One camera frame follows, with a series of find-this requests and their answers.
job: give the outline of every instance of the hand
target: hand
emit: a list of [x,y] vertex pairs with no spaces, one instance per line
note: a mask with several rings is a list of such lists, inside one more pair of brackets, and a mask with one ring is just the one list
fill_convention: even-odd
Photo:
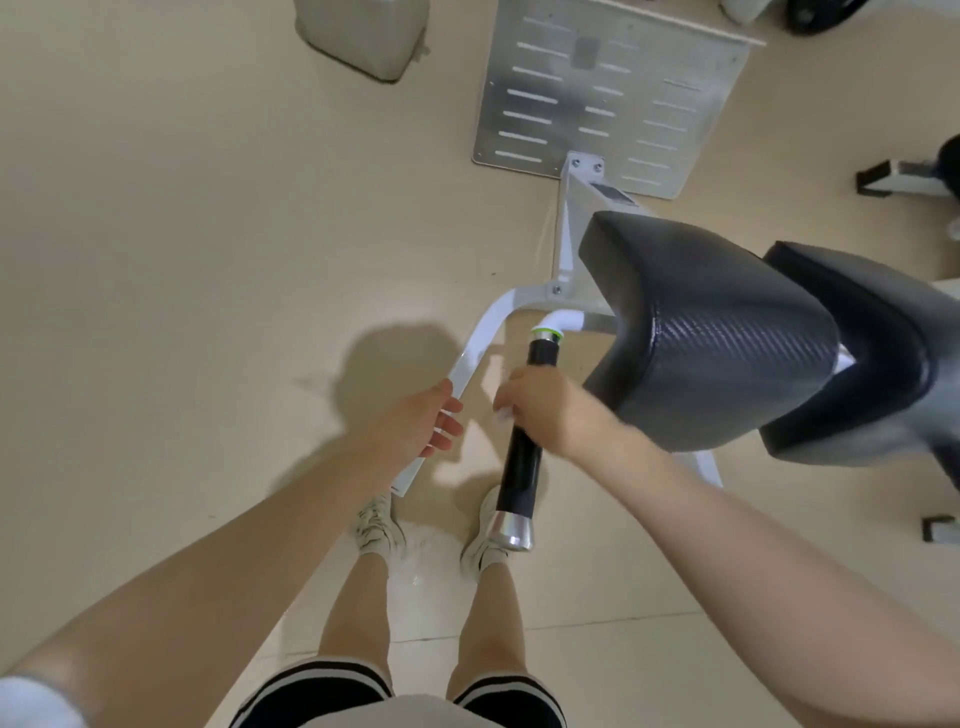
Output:
[[493,398],[544,449],[583,467],[585,458],[623,426],[613,413],[556,367],[514,369]]
[[404,468],[416,457],[429,457],[438,449],[453,447],[450,438],[464,434],[464,426],[447,413],[463,408],[463,403],[453,397],[453,383],[442,379],[380,414],[364,430],[361,441],[371,454],[386,456]]

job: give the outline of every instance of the sneaker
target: sneaker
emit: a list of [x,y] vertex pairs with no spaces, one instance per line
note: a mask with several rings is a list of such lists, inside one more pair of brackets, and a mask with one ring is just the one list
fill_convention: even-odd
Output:
[[496,512],[496,497],[499,493],[500,486],[496,486],[483,499],[480,504],[480,531],[460,555],[460,571],[474,581],[480,581],[480,574],[490,564],[502,564],[510,555],[506,548],[496,546],[487,539],[487,529]]
[[407,547],[403,530],[390,513],[393,504],[390,493],[375,497],[360,510],[353,525],[360,553],[378,553],[388,564],[391,554],[402,556]]

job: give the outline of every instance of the person's left hand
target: person's left hand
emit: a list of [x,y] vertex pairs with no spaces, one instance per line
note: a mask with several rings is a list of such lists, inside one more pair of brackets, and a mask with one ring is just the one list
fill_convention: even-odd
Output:
[[416,457],[429,457],[438,449],[453,447],[451,438],[464,434],[464,426],[447,413],[463,408],[463,403],[453,397],[453,383],[442,379],[379,415],[364,431],[365,447],[404,468]]

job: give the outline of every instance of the perforated metal plate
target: perforated metal plate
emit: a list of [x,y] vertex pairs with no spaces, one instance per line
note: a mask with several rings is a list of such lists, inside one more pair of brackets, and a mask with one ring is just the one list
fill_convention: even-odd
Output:
[[558,178],[586,152],[672,199],[755,43],[602,0],[500,0],[473,161]]

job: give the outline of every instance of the person's right hand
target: person's right hand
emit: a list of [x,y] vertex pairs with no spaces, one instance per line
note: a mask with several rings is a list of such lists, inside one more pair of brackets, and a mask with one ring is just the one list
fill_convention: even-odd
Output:
[[585,458],[623,426],[596,397],[556,367],[514,369],[493,398],[493,410],[511,407],[514,421],[535,443],[583,466]]

